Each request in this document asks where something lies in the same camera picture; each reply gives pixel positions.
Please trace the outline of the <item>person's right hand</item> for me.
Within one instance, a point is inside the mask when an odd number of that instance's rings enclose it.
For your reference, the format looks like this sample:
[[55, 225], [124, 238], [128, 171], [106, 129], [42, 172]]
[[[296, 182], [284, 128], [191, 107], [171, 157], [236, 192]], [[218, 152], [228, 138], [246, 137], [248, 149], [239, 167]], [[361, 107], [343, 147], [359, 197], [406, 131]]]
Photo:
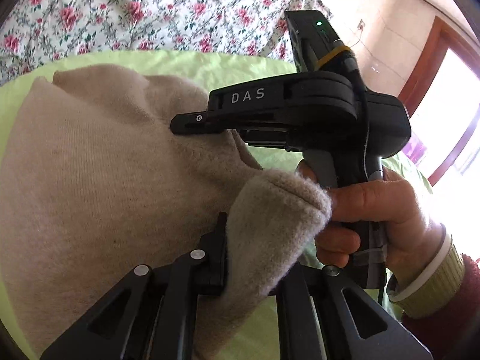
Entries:
[[315, 238], [320, 263], [345, 267], [360, 249], [360, 236], [346, 227], [360, 221], [385, 224], [386, 267], [399, 286], [411, 284], [439, 252], [446, 235], [425, 211], [407, 180], [385, 169], [384, 180], [330, 189], [332, 216]]

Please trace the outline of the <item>dark red sleeve forearm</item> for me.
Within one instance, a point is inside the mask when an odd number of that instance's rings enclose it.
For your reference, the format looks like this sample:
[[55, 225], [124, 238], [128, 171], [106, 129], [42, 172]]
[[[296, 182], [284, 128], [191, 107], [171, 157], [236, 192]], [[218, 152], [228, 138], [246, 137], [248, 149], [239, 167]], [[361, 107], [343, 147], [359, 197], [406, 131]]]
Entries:
[[454, 353], [479, 312], [479, 264], [459, 253], [452, 236], [446, 234], [419, 276], [406, 286], [391, 276], [387, 294], [403, 311], [402, 325], [434, 359], [445, 359]]

